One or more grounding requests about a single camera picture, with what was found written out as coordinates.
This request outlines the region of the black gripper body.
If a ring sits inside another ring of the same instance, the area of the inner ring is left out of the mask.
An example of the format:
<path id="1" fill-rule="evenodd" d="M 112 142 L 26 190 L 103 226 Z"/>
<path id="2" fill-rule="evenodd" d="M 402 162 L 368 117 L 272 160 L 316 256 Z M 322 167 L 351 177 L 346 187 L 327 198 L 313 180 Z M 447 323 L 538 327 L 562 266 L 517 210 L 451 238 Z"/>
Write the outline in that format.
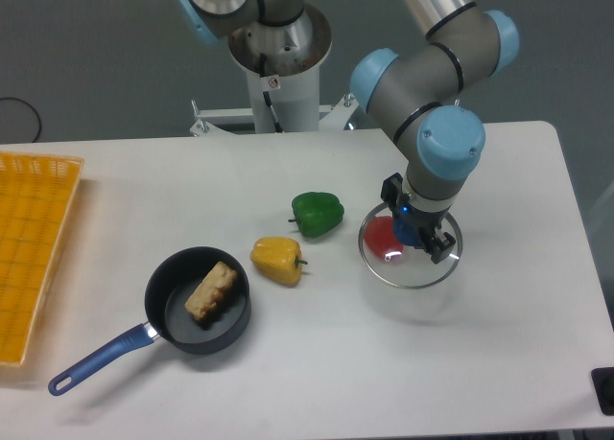
<path id="1" fill-rule="evenodd" d="M 436 237 L 448 208 L 436 212 L 418 209 L 409 194 L 401 194 L 393 211 L 393 235 L 399 242 L 425 242 Z"/>

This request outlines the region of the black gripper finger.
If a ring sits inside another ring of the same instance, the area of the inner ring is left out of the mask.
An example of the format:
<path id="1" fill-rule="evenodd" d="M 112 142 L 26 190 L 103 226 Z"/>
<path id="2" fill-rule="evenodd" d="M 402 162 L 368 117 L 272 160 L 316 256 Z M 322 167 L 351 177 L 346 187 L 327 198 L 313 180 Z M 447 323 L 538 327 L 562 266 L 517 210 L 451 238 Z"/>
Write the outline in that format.
<path id="1" fill-rule="evenodd" d="M 386 178 L 382 183 L 381 199 L 391 211 L 397 209 L 397 201 L 402 192 L 403 178 L 400 173 L 395 173 Z"/>
<path id="2" fill-rule="evenodd" d="M 426 237 L 424 250 L 430 255 L 431 262 L 439 264 L 444 261 L 456 246 L 456 239 L 448 232 L 436 230 Z"/>

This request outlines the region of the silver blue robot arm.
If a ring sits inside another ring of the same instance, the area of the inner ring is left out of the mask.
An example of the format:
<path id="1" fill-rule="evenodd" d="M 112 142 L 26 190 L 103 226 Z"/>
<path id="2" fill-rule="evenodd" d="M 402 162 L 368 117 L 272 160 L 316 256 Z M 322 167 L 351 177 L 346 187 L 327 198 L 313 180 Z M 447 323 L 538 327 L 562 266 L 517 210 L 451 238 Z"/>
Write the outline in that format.
<path id="1" fill-rule="evenodd" d="M 519 34 L 507 15 L 483 12 L 474 0 L 405 1 L 425 48 L 412 58 L 371 52 L 353 70 L 349 90 L 408 161 L 381 193 L 395 239 L 440 263 L 458 243 L 443 219 L 485 143 L 482 121 L 452 99 L 509 66 Z M 257 132 L 318 127 L 319 67 L 332 45 L 318 9 L 305 0 L 177 2 L 202 42 L 227 41 L 248 81 Z"/>

